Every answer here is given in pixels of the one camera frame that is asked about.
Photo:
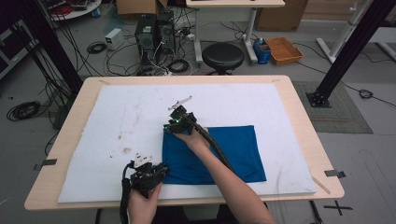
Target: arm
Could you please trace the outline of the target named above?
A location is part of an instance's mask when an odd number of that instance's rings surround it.
[[[191,135],[176,134],[206,166],[226,203],[240,223],[276,223],[262,200],[209,149],[209,144],[195,130]]]

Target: blue towel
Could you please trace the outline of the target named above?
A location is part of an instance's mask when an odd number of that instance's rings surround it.
[[[254,126],[216,127],[208,130],[243,181],[266,181]],[[163,134],[163,162],[169,167],[164,184],[215,184],[204,164],[172,133]]]

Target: floor mat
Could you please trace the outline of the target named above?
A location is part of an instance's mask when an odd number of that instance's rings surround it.
[[[334,89],[329,98],[331,108],[317,108],[309,104],[305,94],[314,92],[320,83],[303,81],[292,83],[318,133],[373,133],[341,84]]]

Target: stool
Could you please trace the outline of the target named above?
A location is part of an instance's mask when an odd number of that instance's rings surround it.
[[[206,74],[230,75],[227,70],[234,70],[245,60],[244,52],[231,44],[213,44],[202,52],[202,59],[209,67],[216,71]]]

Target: black metal pole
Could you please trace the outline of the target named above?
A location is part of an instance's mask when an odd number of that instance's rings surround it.
[[[332,91],[375,34],[379,24],[388,16],[395,7],[396,0],[374,0],[367,9],[351,37],[337,56],[326,77],[323,78],[318,88],[307,97],[314,107],[327,104]]]
[[[22,20],[29,28],[31,34],[47,52],[53,64],[63,77],[71,91],[70,97],[75,99],[83,82],[75,67],[70,62],[70,59],[59,42],[58,37],[44,16],[44,9],[41,8],[37,0],[14,0],[13,3],[15,4],[15,8],[21,14]]]

